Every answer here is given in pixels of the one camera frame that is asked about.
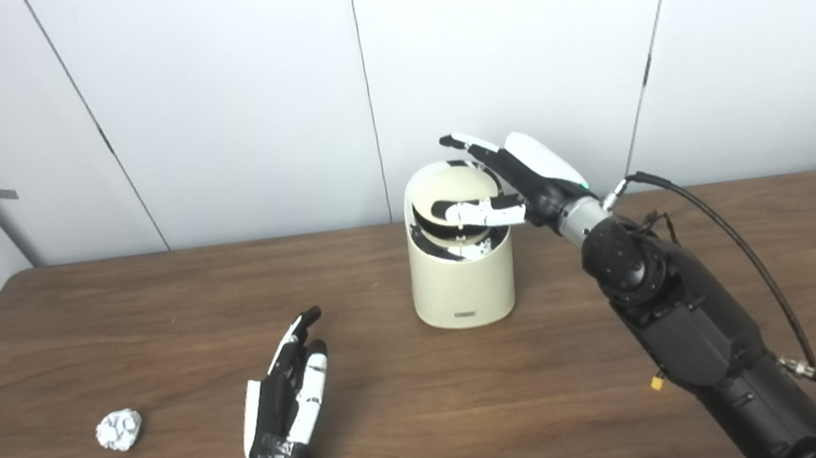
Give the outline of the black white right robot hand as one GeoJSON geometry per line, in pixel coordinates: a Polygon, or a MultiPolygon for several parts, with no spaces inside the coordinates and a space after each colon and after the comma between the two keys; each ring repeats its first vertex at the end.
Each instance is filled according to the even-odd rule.
{"type": "Polygon", "coordinates": [[[433,215],[451,227],[512,227],[530,222],[579,242],[610,217],[585,178],[535,138],[514,132],[498,147],[459,133],[447,134],[440,144],[465,150],[516,191],[515,195],[434,202],[433,215]]]}

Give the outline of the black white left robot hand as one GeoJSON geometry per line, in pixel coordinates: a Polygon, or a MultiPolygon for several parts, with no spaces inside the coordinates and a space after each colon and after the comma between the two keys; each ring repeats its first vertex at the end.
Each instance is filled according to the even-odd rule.
{"type": "Polygon", "coordinates": [[[321,308],[302,311],[278,343],[253,404],[247,458],[311,458],[328,375],[324,340],[308,339],[321,308]]]}

